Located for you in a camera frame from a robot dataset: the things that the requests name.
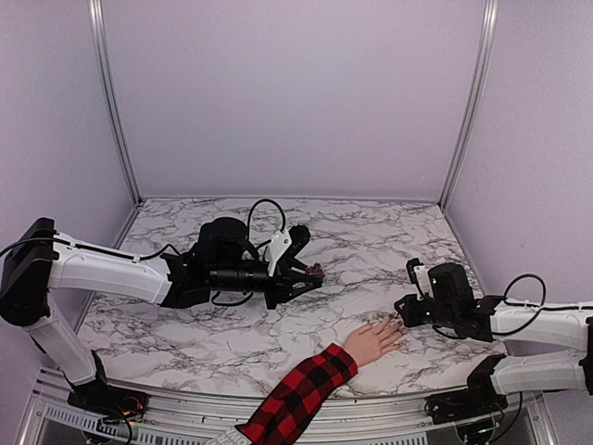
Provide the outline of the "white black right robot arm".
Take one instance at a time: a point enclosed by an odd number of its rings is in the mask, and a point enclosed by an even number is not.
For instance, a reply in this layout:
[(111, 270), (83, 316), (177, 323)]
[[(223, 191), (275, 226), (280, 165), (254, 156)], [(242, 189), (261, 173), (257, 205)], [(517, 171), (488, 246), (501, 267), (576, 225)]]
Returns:
[(476, 298), (462, 265), (425, 266), (407, 261), (414, 294), (394, 308), (408, 328), (429, 325), (451, 339), (521, 341), (555, 345), (560, 351), (483, 359), (468, 375), (459, 406), (478, 415), (495, 396), (523, 391), (592, 390), (592, 304), (514, 300), (507, 293)]

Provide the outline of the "red glitter nail polish bottle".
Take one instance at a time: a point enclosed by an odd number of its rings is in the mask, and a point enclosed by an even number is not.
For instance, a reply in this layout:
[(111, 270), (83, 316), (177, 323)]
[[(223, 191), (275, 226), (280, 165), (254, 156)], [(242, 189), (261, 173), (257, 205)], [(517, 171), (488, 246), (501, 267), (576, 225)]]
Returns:
[(316, 280), (322, 280), (325, 276), (325, 272), (319, 263), (315, 263), (306, 269), (306, 275)]

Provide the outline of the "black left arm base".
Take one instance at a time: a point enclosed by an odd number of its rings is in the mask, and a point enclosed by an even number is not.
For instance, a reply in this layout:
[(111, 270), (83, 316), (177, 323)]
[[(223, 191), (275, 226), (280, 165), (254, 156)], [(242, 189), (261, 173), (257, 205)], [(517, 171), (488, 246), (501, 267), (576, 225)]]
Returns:
[(140, 421), (148, 400), (146, 393), (114, 387), (107, 381), (105, 368), (95, 351), (95, 378), (82, 385), (70, 384), (68, 404), (85, 411), (107, 415), (111, 419)]

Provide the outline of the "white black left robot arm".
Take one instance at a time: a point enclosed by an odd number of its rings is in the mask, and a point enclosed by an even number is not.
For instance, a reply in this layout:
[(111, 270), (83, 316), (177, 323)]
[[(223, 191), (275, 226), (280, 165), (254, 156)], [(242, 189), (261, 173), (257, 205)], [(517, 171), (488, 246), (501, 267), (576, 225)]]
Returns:
[(221, 217), (204, 224), (185, 253), (166, 247), (142, 256), (84, 244), (40, 218), (2, 254), (1, 317), (27, 331), (82, 399), (107, 413), (117, 392), (107, 384), (100, 359), (50, 299), (51, 290), (116, 294), (170, 309), (209, 303), (214, 291), (260, 293), (273, 310), (322, 286), (321, 265), (297, 257), (309, 241), (309, 228), (296, 225), (282, 227), (256, 248), (245, 223)]

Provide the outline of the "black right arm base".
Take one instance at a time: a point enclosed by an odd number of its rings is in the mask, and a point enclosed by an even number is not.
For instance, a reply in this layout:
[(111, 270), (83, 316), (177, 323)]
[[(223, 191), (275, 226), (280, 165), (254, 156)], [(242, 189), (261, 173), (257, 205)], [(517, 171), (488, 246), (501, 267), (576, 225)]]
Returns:
[(441, 425), (502, 412), (508, 407), (507, 398), (495, 391), (491, 376), (505, 357), (496, 354), (483, 359), (467, 376), (465, 389), (429, 396), (424, 404), (425, 414), (435, 425)]

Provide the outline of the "person's bare hand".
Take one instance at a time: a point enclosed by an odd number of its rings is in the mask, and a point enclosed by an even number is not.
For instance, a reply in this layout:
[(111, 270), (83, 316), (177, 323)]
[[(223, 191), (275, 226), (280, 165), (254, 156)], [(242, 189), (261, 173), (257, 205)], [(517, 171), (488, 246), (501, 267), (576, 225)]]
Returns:
[(378, 324), (366, 324), (350, 333), (342, 349), (358, 367), (363, 367), (397, 350), (404, 335), (403, 323), (389, 316)]

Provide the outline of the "red black plaid sleeve forearm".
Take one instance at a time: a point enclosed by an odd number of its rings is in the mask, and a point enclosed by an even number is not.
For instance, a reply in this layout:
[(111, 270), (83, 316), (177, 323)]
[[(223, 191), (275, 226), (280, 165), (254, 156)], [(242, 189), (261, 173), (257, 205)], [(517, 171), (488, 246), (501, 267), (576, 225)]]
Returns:
[(331, 344), (293, 368), (235, 429), (252, 444), (293, 444), (328, 397), (357, 373), (353, 359)]

